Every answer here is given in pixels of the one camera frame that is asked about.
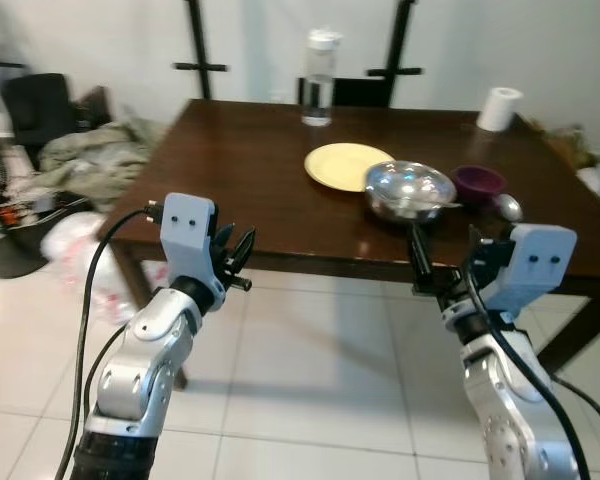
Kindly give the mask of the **purple bowl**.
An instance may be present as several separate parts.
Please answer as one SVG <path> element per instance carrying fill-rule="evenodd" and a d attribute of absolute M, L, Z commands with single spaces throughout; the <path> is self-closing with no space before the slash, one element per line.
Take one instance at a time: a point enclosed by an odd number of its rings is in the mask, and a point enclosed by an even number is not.
<path fill-rule="evenodd" d="M 504 175 L 479 165 L 461 165 L 452 170 L 457 201 L 466 206 L 487 205 L 493 197 L 505 192 L 507 186 Z"/>

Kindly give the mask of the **black chair backrest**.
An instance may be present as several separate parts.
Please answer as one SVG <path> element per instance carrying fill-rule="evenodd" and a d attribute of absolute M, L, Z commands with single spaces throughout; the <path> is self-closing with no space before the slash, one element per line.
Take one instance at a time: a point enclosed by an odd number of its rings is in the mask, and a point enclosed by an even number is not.
<path fill-rule="evenodd" d="M 333 106 L 391 108 L 390 88 L 382 78 L 335 78 L 331 91 Z"/>

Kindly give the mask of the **clear water bottle white lid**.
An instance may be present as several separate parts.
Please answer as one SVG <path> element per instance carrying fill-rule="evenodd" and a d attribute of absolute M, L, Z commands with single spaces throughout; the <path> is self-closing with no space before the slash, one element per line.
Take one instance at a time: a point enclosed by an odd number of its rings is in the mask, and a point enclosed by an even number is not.
<path fill-rule="evenodd" d="M 335 93 L 336 52 L 341 40 L 341 33 L 329 28 L 309 32 L 300 104 L 303 123 L 310 127 L 326 127 L 331 123 L 329 110 Z"/>

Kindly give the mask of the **black office chair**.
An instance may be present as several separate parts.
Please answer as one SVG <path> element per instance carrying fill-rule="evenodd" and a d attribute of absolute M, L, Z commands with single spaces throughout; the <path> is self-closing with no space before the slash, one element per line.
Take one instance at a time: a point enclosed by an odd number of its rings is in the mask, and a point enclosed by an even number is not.
<path fill-rule="evenodd" d="M 63 74 L 40 73 L 11 79 L 0 87 L 17 145 L 43 147 L 79 131 L 70 84 Z"/>

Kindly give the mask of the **brown bag heap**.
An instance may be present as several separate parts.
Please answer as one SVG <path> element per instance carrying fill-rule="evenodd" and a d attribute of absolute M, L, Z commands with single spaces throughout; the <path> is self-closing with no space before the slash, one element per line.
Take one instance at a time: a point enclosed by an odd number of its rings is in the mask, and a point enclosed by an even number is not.
<path fill-rule="evenodd" d="M 579 125 L 566 125 L 550 129 L 536 122 L 532 125 L 543 140 L 548 142 L 548 146 L 565 161 L 576 178 L 600 197 L 600 154 L 589 150 L 583 128 Z"/>

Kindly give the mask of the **black stand pole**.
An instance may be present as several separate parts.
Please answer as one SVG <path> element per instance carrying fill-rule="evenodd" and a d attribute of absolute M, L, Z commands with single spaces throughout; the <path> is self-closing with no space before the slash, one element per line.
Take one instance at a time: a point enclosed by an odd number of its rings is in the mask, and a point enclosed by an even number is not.
<path fill-rule="evenodd" d="M 409 24 L 416 1 L 418 0 L 397 0 L 383 67 L 367 70 L 368 77 L 379 79 L 376 87 L 376 101 L 373 102 L 373 106 L 377 106 L 377 108 L 388 108 L 391 105 L 397 78 L 422 76 L 424 73 L 423 68 L 402 65 L 402 55 L 405 54 L 406 45 L 408 45 Z"/>
<path fill-rule="evenodd" d="M 230 67 L 222 63 L 213 63 L 209 59 L 207 35 L 205 35 L 203 13 L 201 13 L 201 0 L 182 0 L 182 3 L 184 3 L 186 10 L 192 60 L 176 61 L 172 64 L 172 68 L 194 72 L 196 81 L 198 81 L 200 99 L 213 100 L 214 92 L 210 74 L 227 73 Z"/>

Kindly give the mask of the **yellow plate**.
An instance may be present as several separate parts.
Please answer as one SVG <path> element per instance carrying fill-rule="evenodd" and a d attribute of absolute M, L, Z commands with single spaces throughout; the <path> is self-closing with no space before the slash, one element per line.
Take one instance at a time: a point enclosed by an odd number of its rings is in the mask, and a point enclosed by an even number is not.
<path fill-rule="evenodd" d="M 304 168 L 310 178 L 331 189 L 364 191 L 367 173 L 373 166 L 391 163 L 393 157 L 364 143 L 328 143 L 305 156 Z"/>

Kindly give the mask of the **dark brown wooden table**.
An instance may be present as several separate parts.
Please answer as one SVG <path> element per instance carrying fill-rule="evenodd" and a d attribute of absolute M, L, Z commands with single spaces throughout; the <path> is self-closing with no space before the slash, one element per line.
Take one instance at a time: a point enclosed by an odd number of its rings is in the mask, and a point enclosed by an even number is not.
<path fill-rule="evenodd" d="M 376 282 L 411 282 L 405 230 L 368 210 L 363 193 L 320 186 L 306 173 L 310 151 L 329 143 L 369 145 L 397 160 L 451 172 L 480 165 L 506 180 L 529 223 L 578 236 L 560 294 L 585 297 L 539 361 L 562 369 L 600 335 L 600 198 L 524 120 L 482 131 L 472 111 L 336 108 L 310 128 L 295 105 L 194 99 L 109 219 L 180 192 L 210 198 L 219 223 L 255 228 L 250 269 Z"/>

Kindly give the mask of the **olive green cloth heap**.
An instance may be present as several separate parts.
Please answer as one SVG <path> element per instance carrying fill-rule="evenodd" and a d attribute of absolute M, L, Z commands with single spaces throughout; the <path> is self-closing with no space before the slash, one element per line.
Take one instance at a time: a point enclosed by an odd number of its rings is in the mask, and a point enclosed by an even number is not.
<path fill-rule="evenodd" d="M 148 166 L 166 125 L 118 120 L 94 131 L 67 134 L 41 148 L 32 184 L 88 198 L 108 212 Z"/>

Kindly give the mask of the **shiny steel bowl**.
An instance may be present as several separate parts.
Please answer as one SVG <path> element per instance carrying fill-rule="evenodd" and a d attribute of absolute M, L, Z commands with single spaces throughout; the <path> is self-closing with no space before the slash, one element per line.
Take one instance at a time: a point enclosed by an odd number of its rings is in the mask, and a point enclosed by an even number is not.
<path fill-rule="evenodd" d="M 460 206 L 457 187 L 432 166 L 387 161 L 365 174 L 365 198 L 378 219 L 391 223 L 428 223 L 445 209 Z"/>

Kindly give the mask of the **white paper roll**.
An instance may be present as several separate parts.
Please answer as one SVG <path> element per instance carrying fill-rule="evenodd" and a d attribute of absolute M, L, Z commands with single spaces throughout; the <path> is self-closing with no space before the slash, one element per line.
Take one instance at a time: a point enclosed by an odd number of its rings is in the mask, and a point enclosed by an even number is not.
<path fill-rule="evenodd" d="M 523 92 L 511 87 L 493 87 L 488 92 L 475 125 L 482 131 L 504 132 L 515 118 Z"/>

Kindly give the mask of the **silver spoon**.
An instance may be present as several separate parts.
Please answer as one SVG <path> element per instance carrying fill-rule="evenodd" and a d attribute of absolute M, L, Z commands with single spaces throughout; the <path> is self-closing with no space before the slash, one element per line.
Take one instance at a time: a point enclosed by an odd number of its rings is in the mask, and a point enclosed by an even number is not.
<path fill-rule="evenodd" d="M 509 193 L 496 195 L 491 202 L 502 219 L 510 221 L 510 223 L 520 223 L 525 219 L 524 207 Z"/>

